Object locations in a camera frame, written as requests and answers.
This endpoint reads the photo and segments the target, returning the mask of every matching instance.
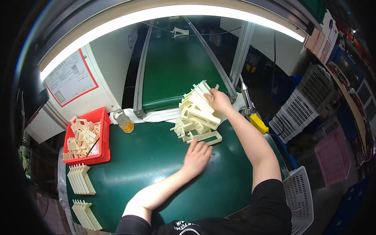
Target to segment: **red plastic crate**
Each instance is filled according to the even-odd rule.
[[[315,153],[326,187],[347,179],[351,159],[345,135],[340,127],[316,145]]]
[[[105,107],[101,107],[97,110],[94,110],[88,114],[85,114],[80,119],[86,119],[88,122],[92,121],[93,123],[100,121],[100,133],[99,133],[99,153],[96,155],[91,155],[82,158],[76,158],[71,160],[63,161],[63,163],[73,165],[78,163],[83,163],[85,165],[96,164],[100,162],[108,162],[111,158],[110,149],[109,149],[109,128],[110,128],[110,118],[106,113]],[[68,129],[65,133],[65,142],[64,142],[64,153],[68,153],[67,139],[74,137],[74,133],[71,128],[71,123],[68,123]]]

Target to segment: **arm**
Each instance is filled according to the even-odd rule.
[[[211,89],[214,96],[205,94],[213,109],[223,113],[230,121],[240,143],[253,167],[252,190],[262,181],[277,179],[282,181],[279,164],[272,148],[264,136],[232,106],[223,92]]]
[[[151,224],[152,211],[163,204],[175,191],[198,176],[209,162],[213,147],[195,139],[185,155],[183,167],[166,179],[140,190],[125,207],[125,215],[137,215]]]

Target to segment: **black t-shirt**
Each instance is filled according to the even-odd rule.
[[[247,221],[208,218],[192,222],[174,220],[152,231],[149,223],[135,215],[123,216],[117,235],[221,235],[291,234],[291,211],[281,181],[269,179],[257,185],[250,199]]]

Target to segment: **green conveyor belt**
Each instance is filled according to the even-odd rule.
[[[155,26],[172,31],[174,27],[190,31],[182,17],[178,20],[156,19]],[[172,38],[171,34],[153,28],[146,56],[143,109],[145,112],[178,107],[184,93],[206,80],[210,87],[226,87],[197,36]]]
[[[103,231],[115,232],[125,205],[139,190],[182,167],[189,145],[169,131],[173,126],[168,122],[139,123],[132,133],[126,134],[117,125],[110,125],[111,159],[90,165],[88,171],[97,193],[76,195],[66,178],[70,207],[72,199],[92,203],[90,208]],[[217,130],[223,141],[214,146],[206,169],[153,212],[153,227],[172,220],[225,217],[249,205],[252,165],[228,120]],[[265,137],[277,155],[281,172],[286,171],[272,138]],[[71,212],[73,220],[79,223]]]

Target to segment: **person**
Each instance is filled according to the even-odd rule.
[[[174,220],[152,231],[152,211],[175,191],[198,176],[209,162],[212,146],[195,139],[188,148],[183,167],[175,174],[140,190],[128,202],[116,230],[117,235],[221,235],[291,234],[291,211],[277,157],[264,136],[230,103],[223,92],[211,89],[205,94],[213,109],[227,117],[253,167],[250,214],[247,221],[207,218],[197,221]]]

